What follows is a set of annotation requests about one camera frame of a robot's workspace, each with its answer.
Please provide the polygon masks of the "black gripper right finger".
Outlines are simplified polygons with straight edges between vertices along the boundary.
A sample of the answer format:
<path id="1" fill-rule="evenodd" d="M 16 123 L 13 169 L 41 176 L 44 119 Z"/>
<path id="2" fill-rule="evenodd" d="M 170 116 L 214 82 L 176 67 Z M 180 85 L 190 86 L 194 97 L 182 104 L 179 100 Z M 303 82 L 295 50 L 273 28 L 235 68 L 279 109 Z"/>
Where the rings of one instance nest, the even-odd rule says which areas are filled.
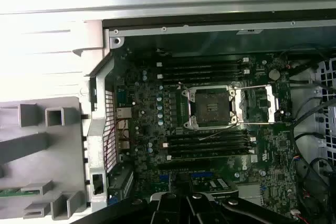
<path id="1" fill-rule="evenodd" d="M 185 196 L 198 223 L 291 223 L 291 218 L 239 197 L 220 176 L 185 175 Z"/>

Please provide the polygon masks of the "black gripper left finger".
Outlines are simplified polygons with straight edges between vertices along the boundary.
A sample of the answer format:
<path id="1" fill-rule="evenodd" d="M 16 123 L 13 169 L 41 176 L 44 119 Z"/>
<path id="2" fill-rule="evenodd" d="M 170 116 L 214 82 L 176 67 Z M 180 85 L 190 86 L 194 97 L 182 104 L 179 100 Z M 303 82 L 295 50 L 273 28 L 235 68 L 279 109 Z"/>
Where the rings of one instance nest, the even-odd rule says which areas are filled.
<path id="1" fill-rule="evenodd" d="M 91 223 L 180 223 L 184 212 L 185 176 L 173 175 L 167 192 L 149 200 L 129 197 L 90 215 Z"/>

